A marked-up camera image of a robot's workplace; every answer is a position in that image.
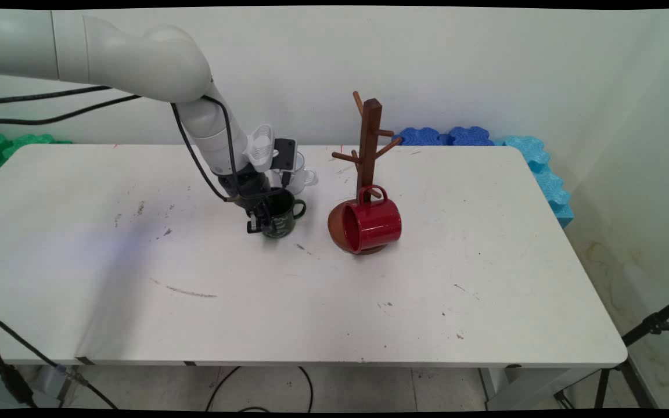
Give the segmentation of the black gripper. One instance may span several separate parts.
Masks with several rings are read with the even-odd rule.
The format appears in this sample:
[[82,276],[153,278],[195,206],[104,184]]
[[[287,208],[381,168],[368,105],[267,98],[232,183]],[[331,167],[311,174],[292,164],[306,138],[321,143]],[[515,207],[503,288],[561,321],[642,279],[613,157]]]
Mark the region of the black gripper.
[[239,190],[245,196],[271,192],[271,185],[267,175],[257,172],[248,164],[234,176],[218,175],[218,182],[226,192],[226,200],[242,207],[249,216],[247,233],[272,233],[272,217],[282,216],[282,194],[270,195],[266,198],[239,199]]

